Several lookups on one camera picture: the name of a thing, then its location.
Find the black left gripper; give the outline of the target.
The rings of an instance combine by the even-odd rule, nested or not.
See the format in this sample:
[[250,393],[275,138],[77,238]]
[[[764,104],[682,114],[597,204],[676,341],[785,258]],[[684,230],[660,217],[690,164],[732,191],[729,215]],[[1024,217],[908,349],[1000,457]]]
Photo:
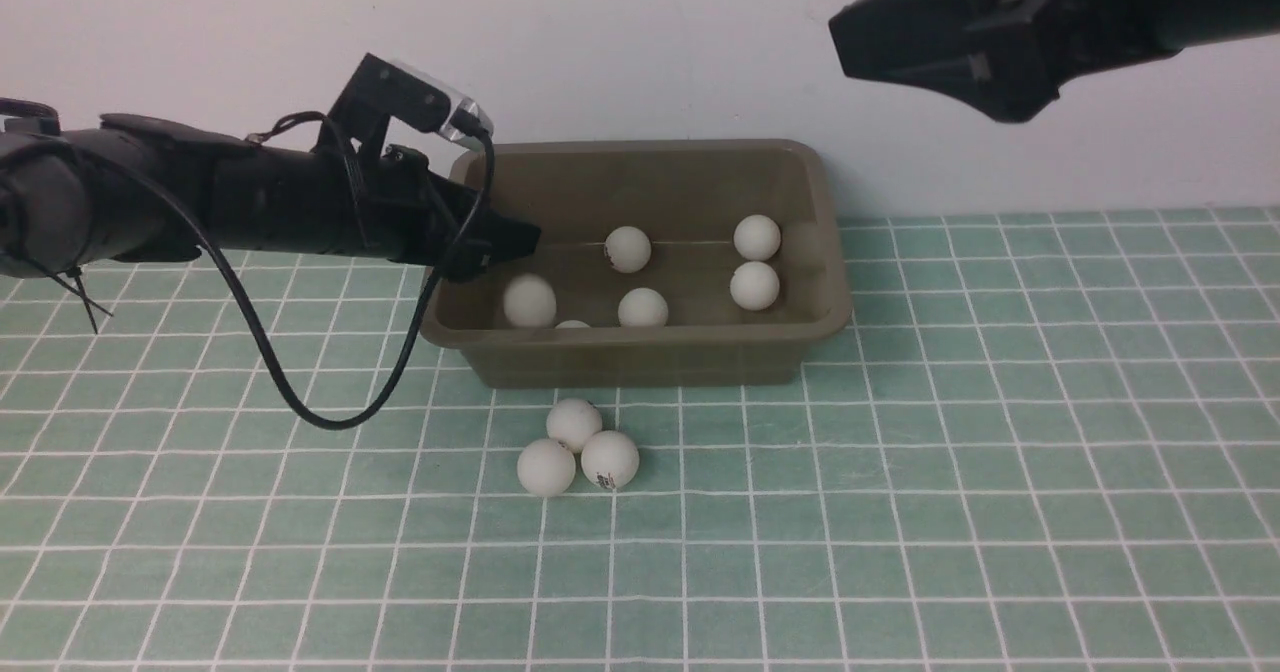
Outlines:
[[387,259],[401,265],[431,266],[445,280],[466,283],[495,265],[530,257],[541,227],[495,212],[477,212],[458,239],[477,201],[476,189],[430,170],[425,154],[388,147],[378,161],[340,154],[340,253]]

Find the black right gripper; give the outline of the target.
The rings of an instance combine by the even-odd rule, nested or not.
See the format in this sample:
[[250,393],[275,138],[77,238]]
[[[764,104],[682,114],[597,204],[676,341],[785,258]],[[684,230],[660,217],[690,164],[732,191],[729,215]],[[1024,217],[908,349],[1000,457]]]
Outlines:
[[844,76],[1019,124],[1064,81],[1277,33],[1277,0],[858,0],[828,20]]

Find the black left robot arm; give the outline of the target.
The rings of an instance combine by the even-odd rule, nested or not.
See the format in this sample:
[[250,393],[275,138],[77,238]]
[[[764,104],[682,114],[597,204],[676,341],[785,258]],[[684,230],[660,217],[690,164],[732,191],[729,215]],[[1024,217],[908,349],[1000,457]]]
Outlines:
[[311,151],[106,113],[64,131],[41,104],[3,102],[3,275],[91,262],[189,262],[192,227],[224,251],[387,259],[462,283],[531,256],[539,227],[430,170],[424,154],[343,142],[330,122]]

